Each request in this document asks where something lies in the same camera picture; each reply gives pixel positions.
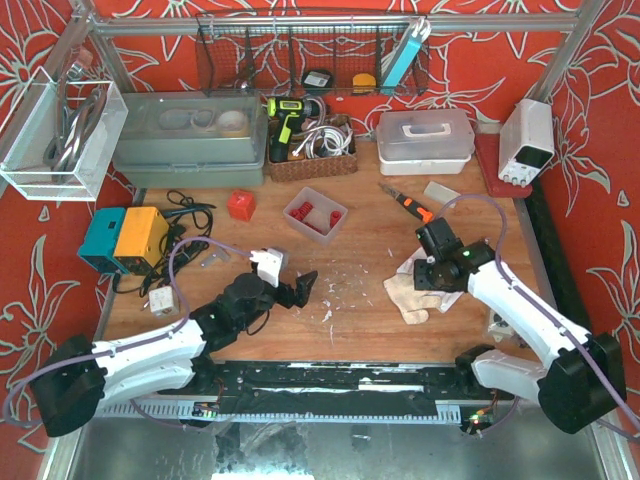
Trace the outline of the orange black screwdriver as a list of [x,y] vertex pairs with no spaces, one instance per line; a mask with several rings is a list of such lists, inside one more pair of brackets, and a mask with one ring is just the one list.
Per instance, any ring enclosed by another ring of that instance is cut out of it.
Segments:
[[423,224],[427,224],[434,219],[434,214],[412,197],[401,193],[388,184],[379,183],[379,187],[400,204],[405,211],[420,220]]

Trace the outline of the white work glove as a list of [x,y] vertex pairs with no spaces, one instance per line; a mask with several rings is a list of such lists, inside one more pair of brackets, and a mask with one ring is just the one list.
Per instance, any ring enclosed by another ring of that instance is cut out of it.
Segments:
[[390,300],[407,325],[425,323],[431,310],[446,312],[459,298],[456,293],[414,289],[413,276],[396,274],[383,282]]

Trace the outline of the white peg base plate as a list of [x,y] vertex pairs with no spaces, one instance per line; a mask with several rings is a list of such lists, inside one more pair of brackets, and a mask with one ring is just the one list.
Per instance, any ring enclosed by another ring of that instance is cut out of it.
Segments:
[[425,260],[426,254],[423,250],[416,250],[407,260],[405,260],[396,270],[397,274],[412,275],[416,260]]

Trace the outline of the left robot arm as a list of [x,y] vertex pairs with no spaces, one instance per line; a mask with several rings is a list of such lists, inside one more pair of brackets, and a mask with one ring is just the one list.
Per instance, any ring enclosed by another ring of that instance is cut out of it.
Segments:
[[305,307],[317,278],[311,271],[295,285],[273,286],[243,273],[214,300],[166,327],[95,343],[83,335],[71,337],[28,383],[47,435],[67,435],[113,404],[185,388],[202,359],[241,333],[255,333],[254,323],[268,318],[274,306]]

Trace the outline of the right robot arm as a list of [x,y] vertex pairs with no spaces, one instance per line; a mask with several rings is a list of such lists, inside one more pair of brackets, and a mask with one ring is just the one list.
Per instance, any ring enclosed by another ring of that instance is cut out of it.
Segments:
[[426,254],[414,262],[415,289],[469,294],[498,314],[536,356],[530,361],[478,345],[456,359],[464,382],[533,402],[568,434],[625,407],[615,338],[594,335],[562,315],[512,272],[498,247],[464,244],[446,219],[432,220],[415,235]]

